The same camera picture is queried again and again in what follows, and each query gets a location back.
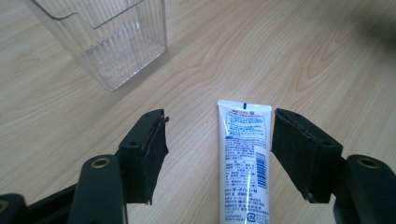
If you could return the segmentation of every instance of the plastic tube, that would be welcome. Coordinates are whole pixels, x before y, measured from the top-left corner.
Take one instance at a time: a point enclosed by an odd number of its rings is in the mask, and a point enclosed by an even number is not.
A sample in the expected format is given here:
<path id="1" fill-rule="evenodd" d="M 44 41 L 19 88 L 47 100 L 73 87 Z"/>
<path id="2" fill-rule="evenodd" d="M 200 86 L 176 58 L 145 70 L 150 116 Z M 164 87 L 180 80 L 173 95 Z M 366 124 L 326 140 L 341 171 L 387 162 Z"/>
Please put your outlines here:
<path id="1" fill-rule="evenodd" d="M 269 223 L 272 107 L 219 100 L 220 223 Z"/>

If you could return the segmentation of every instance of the tube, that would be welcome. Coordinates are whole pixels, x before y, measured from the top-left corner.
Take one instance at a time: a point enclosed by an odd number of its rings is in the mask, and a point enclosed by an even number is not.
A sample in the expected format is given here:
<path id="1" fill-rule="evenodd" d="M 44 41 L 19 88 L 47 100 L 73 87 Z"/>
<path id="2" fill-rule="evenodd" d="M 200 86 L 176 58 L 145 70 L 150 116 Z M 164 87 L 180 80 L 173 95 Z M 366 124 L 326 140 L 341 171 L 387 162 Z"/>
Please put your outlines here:
<path id="1" fill-rule="evenodd" d="M 270 223 L 272 107 L 219 100 L 220 223 Z"/>

